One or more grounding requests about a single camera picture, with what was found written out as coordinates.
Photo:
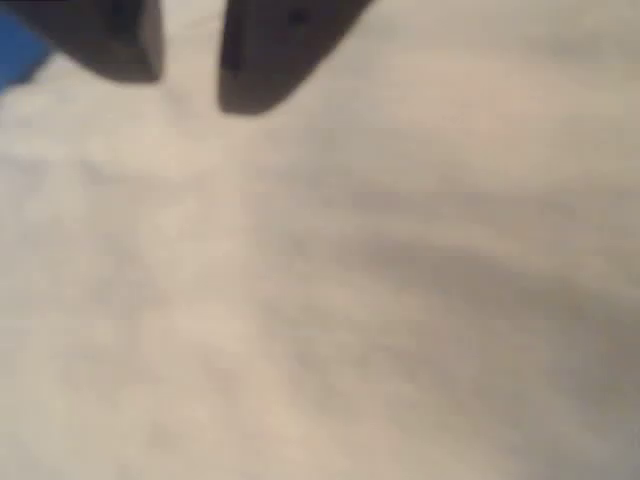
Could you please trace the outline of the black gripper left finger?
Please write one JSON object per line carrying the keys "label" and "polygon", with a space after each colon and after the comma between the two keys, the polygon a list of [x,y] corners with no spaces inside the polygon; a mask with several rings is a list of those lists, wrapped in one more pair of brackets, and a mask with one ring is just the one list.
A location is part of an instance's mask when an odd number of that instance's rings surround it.
{"label": "black gripper left finger", "polygon": [[9,12],[92,73],[121,83],[154,83],[164,70],[158,0],[11,1]]}

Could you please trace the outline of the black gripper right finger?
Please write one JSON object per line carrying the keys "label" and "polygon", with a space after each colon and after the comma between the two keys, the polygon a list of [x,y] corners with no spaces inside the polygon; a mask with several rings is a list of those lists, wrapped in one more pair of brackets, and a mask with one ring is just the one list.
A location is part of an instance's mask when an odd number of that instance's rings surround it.
{"label": "black gripper right finger", "polygon": [[293,94],[369,7],[362,0],[250,0],[225,5],[217,103],[268,112]]}

